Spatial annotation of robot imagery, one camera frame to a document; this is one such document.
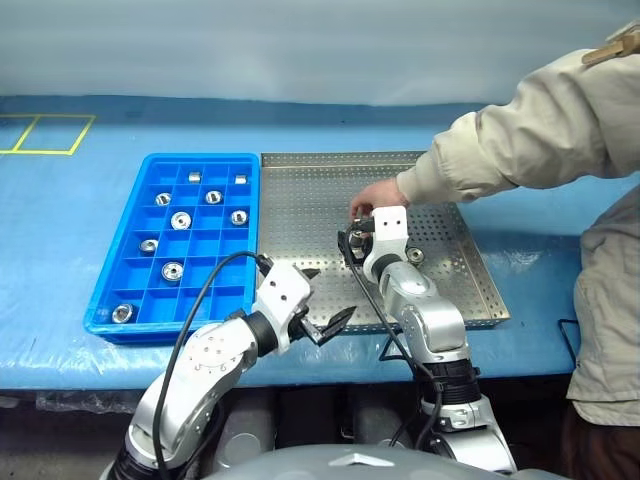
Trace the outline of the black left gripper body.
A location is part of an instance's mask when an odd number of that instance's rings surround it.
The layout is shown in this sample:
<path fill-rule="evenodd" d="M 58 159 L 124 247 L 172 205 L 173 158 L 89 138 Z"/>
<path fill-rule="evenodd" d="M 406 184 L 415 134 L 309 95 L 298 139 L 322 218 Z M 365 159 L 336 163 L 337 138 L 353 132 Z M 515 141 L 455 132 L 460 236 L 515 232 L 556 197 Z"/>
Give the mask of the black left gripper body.
<path fill-rule="evenodd" d="M 315 345 L 321 346 L 324 342 L 323 333 L 307 319 L 308 313 L 308 306 L 303 306 L 295 312 L 288 326 L 289 340 L 293 342 L 306 337 Z"/>

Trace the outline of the person's bare hand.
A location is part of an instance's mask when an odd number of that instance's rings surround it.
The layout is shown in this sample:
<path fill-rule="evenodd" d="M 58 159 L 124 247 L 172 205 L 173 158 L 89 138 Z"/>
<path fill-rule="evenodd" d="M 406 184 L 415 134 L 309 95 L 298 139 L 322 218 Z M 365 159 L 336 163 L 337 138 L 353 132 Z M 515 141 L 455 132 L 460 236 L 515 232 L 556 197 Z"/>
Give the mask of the person's bare hand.
<path fill-rule="evenodd" d="M 396 178 L 388 178 L 368 185 L 353 197 L 350 203 L 350 219 L 369 216 L 374 209 L 388 206 L 408 207 L 409 200 L 400 191 Z"/>

